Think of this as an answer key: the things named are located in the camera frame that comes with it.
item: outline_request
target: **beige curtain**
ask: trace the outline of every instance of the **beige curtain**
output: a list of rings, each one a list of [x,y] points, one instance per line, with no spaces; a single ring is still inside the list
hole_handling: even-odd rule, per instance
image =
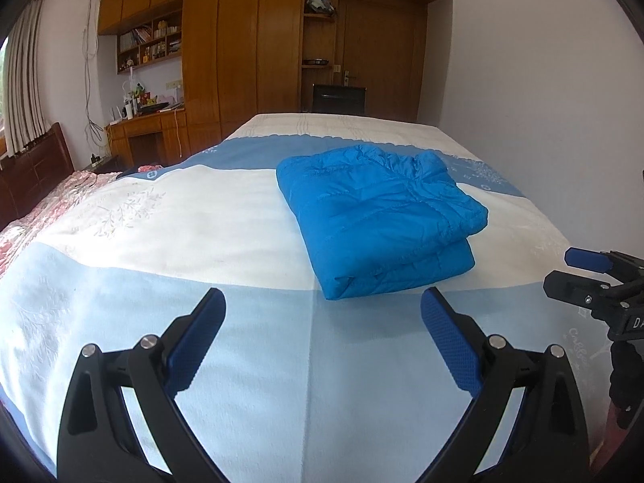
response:
[[[32,0],[9,33],[4,56],[4,136],[14,156],[47,132],[38,93],[38,34],[43,0]]]

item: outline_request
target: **nightstand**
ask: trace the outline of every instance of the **nightstand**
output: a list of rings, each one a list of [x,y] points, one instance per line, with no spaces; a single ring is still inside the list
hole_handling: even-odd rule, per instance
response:
[[[90,171],[94,174],[109,174],[110,172],[121,172],[121,168],[118,156],[107,156],[101,158],[101,161],[88,165],[83,171]]]

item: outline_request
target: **power outlet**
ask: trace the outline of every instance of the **power outlet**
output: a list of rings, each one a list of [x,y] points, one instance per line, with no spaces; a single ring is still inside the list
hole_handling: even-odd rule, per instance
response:
[[[172,89],[176,89],[177,87],[182,87],[182,86],[184,86],[183,80],[175,80],[174,82],[167,82],[165,84],[165,89],[167,91],[171,91]]]

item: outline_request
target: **silver bolt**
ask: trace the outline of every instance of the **silver bolt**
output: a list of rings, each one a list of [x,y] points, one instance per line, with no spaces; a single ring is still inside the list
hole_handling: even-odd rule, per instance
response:
[[[89,345],[85,345],[85,347],[83,347],[83,350],[80,351],[83,357],[93,356],[95,352],[96,352],[96,345],[94,345],[93,343],[90,343]]]
[[[141,347],[149,350],[157,344],[157,341],[159,341],[159,338],[157,336],[155,336],[154,334],[148,334],[141,340]]]
[[[550,354],[555,357],[561,358],[566,355],[566,351],[564,350],[564,347],[561,347],[560,345],[552,345],[550,347]]]
[[[489,344],[492,348],[495,348],[497,350],[501,350],[502,348],[505,348],[508,342],[503,336],[500,336],[498,334],[493,334],[492,336],[489,337]]]

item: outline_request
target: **folded blue puffer clothing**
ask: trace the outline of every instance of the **folded blue puffer clothing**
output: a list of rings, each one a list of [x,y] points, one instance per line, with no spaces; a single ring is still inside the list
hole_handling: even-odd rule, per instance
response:
[[[277,179],[327,299],[429,285],[474,267],[467,237],[487,209],[432,151],[370,144],[289,157]]]

